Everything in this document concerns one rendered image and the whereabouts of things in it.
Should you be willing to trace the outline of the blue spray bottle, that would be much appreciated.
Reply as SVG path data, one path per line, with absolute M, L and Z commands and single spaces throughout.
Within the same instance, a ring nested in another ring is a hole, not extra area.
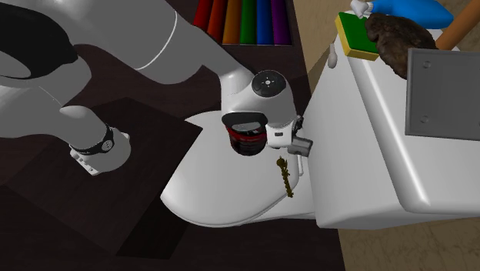
M 351 0 L 351 10 L 358 18 L 373 13 L 404 17 L 426 29 L 447 28 L 454 15 L 436 0 Z

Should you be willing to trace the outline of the white toilet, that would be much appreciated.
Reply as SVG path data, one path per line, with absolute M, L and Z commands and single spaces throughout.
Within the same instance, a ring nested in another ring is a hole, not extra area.
M 161 198 L 190 223 L 239 226 L 313 219 L 321 228 L 382 229 L 480 217 L 480 142 L 405 134 L 407 82 L 382 60 L 338 57 L 305 111 L 307 158 L 288 156 L 287 197 L 277 159 L 283 149 L 240 156 L 220 112 L 190 118 L 201 133 Z

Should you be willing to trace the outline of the orange wooden stick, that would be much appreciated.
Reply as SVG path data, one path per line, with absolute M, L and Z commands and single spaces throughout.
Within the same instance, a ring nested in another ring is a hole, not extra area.
M 470 0 L 435 41 L 436 47 L 451 51 L 479 22 L 480 0 Z

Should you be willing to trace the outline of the green and yellow sponge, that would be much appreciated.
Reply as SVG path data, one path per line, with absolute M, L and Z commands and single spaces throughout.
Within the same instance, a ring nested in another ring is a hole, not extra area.
M 354 14 L 339 12 L 335 18 L 335 27 L 345 56 L 375 61 L 379 57 L 376 43 L 369 40 L 365 28 L 366 18 Z

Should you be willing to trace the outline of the grey flat panel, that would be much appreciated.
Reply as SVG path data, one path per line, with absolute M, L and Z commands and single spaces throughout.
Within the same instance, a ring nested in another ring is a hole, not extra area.
M 480 52 L 408 50 L 405 134 L 480 141 Z

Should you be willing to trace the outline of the brown furry lump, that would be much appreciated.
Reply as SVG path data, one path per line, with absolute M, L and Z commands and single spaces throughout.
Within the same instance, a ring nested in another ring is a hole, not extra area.
M 409 49 L 437 49 L 431 33 L 408 18 L 372 13 L 365 29 L 380 58 L 402 79 L 407 79 Z

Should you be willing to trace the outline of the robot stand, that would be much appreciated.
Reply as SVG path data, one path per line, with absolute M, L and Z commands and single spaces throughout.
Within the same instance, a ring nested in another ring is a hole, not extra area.
M 167 259 L 186 224 L 160 195 L 202 130 L 130 98 L 93 110 L 130 136 L 120 168 L 91 176 L 56 140 L 6 185 L 112 255 Z

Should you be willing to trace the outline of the gold ornate stick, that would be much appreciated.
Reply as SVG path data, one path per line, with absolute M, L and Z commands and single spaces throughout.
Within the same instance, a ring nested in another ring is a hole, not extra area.
M 280 168 L 281 170 L 281 175 L 282 179 L 285 185 L 285 190 L 286 190 L 286 195 L 288 198 L 292 198 L 294 196 L 294 193 L 292 191 L 290 182 L 289 182 L 289 176 L 290 173 L 288 171 L 288 162 L 282 158 L 281 156 L 276 160 L 276 165 Z

